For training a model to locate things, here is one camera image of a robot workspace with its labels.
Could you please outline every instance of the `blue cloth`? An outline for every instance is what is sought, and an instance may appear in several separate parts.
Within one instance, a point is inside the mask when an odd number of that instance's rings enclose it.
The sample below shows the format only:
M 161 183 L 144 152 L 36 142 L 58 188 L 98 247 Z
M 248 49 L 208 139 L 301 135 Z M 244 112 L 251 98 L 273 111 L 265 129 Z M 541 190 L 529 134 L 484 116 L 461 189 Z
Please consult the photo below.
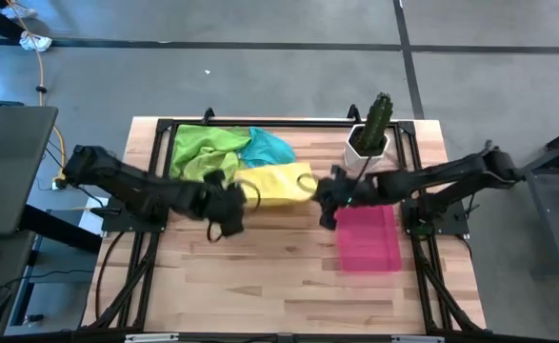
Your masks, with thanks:
M 247 146 L 237 151 L 248 168 L 296 161 L 291 146 L 272 133 L 259 128 L 250 128 L 250 138 Z

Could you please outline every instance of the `yellow cloth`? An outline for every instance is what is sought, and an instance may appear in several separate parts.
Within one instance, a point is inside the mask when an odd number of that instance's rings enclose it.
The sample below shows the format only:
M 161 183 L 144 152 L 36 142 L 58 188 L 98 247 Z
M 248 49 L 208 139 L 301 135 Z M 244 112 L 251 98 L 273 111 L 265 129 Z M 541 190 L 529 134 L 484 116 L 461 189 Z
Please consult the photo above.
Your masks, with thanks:
M 308 201 L 317 188 L 311 174 L 309 163 L 297 162 L 240 170 L 235 173 L 234 181 L 247 181 L 241 185 L 248 199 L 247 207 L 254 207 L 258 201 L 258 193 L 252 185 L 260 191 L 260 206 L 278 206 Z M 305 176 L 298 185 L 300 175 Z

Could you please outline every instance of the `potted cactus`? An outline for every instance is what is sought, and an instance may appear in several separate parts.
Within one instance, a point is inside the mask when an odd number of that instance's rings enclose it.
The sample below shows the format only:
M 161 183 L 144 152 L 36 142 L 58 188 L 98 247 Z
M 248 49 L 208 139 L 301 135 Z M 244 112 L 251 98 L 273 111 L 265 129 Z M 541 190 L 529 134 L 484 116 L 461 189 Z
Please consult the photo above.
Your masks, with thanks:
M 361 170 L 370 159 L 368 168 L 374 166 L 383 158 L 383 153 L 389 144 L 385 129 L 393 114 L 391 97 L 380 93 L 376 101 L 370 106 L 366 124 L 356 124 L 351 129 L 349 139 L 345 145 L 345 164 L 347 167 Z

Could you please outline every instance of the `black desk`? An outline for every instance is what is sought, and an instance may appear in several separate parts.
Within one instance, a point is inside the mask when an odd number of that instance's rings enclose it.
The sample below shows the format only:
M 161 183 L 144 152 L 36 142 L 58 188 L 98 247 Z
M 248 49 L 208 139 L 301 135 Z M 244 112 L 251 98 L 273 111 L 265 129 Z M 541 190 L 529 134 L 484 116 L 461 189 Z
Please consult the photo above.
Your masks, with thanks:
M 0 237 L 0 285 L 23 275 L 30 259 L 34 238 L 35 233 L 27 231 Z M 19 282 L 13 282 L 10 285 L 13 294 L 16 294 L 19 286 Z M 8 325 L 14 299 L 15 296 L 10 299 L 8 310 L 4 311 L 4 315 L 2 315 L 0 335 Z
M 36 233 L 97 253 L 101 238 L 26 204 L 58 110 L 0 107 L 0 285 L 24 275 Z M 19 282 L 2 317 L 10 317 Z
M 18 228 L 56 116 L 51 107 L 0 107 L 0 235 Z

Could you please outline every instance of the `plant pot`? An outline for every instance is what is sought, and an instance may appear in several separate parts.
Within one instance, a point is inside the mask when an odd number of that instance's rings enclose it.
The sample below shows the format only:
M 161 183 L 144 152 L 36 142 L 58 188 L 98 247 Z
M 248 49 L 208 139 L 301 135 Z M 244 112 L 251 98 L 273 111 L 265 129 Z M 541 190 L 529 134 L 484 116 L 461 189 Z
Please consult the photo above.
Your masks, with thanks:
M 366 160 L 369 158 L 369 156 L 361 156 L 359 153 L 357 153 L 355 148 L 351 145 L 350 140 L 354 133 L 364 129 L 364 125 L 365 124 L 353 125 L 353 127 L 351 128 L 351 132 L 349 132 L 349 137 L 345 142 L 345 165 L 348 168 L 357 171 L 361 171 L 364 168 L 364 165 L 366 165 Z M 370 159 L 368 165 L 366 166 L 367 170 L 370 170 L 383 158 L 383 155 L 385 154 L 385 151 L 389 146 L 389 137 L 385 134 L 383 140 L 385 144 L 385 146 L 383 147 L 383 152 L 381 152 L 379 155 L 373 156 Z

